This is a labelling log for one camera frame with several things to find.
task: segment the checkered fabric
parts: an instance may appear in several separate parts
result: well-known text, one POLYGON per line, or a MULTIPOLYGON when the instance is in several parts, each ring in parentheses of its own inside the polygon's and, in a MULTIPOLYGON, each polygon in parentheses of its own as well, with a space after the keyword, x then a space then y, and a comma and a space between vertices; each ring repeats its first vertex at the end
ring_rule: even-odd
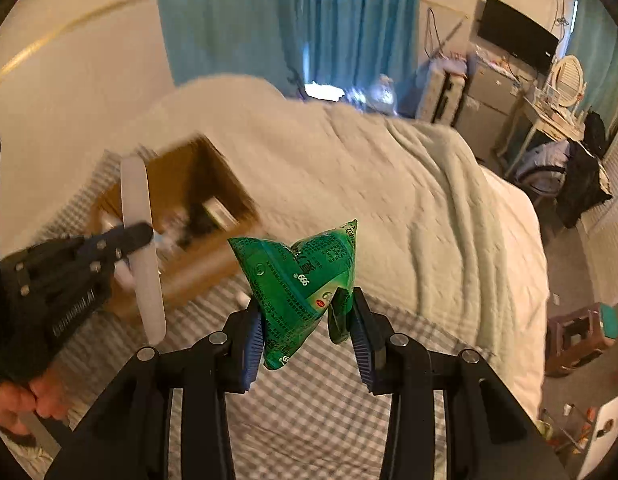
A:
MULTIPOLYGON (((153 154, 139 152, 145 158, 153 154)), ((119 156, 107 153, 92 181, 40 233, 39 240, 61 233, 80 234, 90 207, 119 178, 119 156)), ((220 330, 238 308, 236 294, 249 292, 242 275, 224 280, 204 295, 167 313, 161 352, 188 348, 220 330)), ((394 330, 432 351, 457 354, 467 345, 422 316, 367 297, 372 311, 385 314, 394 330)), ((74 428, 126 361, 143 346, 143 334, 108 312, 99 311, 79 329, 58 356, 73 407, 74 428)), ((436 473, 444 472, 445 421, 441 392, 435 395, 436 473)), ((233 463, 238 479, 369 479, 379 477, 391 399, 373 397, 360 381, 350 342, 336 346, 326 320, 280 370, 260 367, 244 395, 228 394, 227 412, 233 463)), ((182 392, 176 391, 169 436, 169 478, 180 478, 182 392)), ((9 444, 33 478, 42 478, 50 458, 40 450, 9 444)))

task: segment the teal curtain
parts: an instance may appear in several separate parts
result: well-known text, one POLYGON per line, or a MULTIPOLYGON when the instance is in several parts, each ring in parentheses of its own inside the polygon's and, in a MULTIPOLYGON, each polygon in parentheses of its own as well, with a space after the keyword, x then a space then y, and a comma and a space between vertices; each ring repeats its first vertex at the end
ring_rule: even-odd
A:
POLYGON ((308 82, 366 88, 416 67, 420 0, 303 0, 308 82))
POLYGON ((579 59, 587 82, 579 109, 598 112, 609 132, 618 107, 618 27, 600 0, 578 0, 567 54, 579 59))
POLYGON ((300 0, 158 0, 174 82, 244 73, 295 94, 302 79, 299 5, 300 0))

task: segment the television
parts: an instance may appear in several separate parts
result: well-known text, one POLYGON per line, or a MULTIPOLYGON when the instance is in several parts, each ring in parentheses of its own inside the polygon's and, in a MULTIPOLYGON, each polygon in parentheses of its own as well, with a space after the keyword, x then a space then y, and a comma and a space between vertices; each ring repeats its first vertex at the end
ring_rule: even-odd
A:
POLYGON ((487 0, 478 36, 543 75, 549 72, 559 42, 546 28, 500 0, 487 0))

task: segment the brown cardboard box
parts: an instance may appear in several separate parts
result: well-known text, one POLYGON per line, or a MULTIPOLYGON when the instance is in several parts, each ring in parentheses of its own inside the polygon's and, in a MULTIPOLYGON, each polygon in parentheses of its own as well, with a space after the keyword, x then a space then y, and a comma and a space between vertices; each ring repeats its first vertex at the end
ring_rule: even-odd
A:
MULTIPOLYGON (((161 273, 165 307, 192 300, 221 279, 236 273, 238 261, 227 243, 234 236, 259 236, 256 209, 231 173, 223 156, 206 137, 196 137, 146 164, 153 227, 162 232, 161 219, 177 208, 202 203, 215 196, 237 220, 229 231, 216 230, 195 238, 183 253, 164 263, 161 273)), ((101 211, 122 218, 120 183, 104 192, 90 215, 90 231, 102 232, 101 211)), ((135 295, 122 290, 112 278, 112 297, 105 305, 126 320, 138 320, 135 295)))

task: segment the green packet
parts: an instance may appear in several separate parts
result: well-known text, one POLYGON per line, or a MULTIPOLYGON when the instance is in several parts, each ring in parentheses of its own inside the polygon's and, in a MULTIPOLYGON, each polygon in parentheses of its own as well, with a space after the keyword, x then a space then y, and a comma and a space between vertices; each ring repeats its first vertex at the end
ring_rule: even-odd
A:
POLYGON ((345 318, 353 301, 356 229, 342 227, 298 240, 291 247, 259 238, 229 238, 265 319, 264 362, 282 368, 318 326, 326 310, 329 338, 347 340, 345 318), (338 288, 347 291, 339 304, 331 299, 338 288))

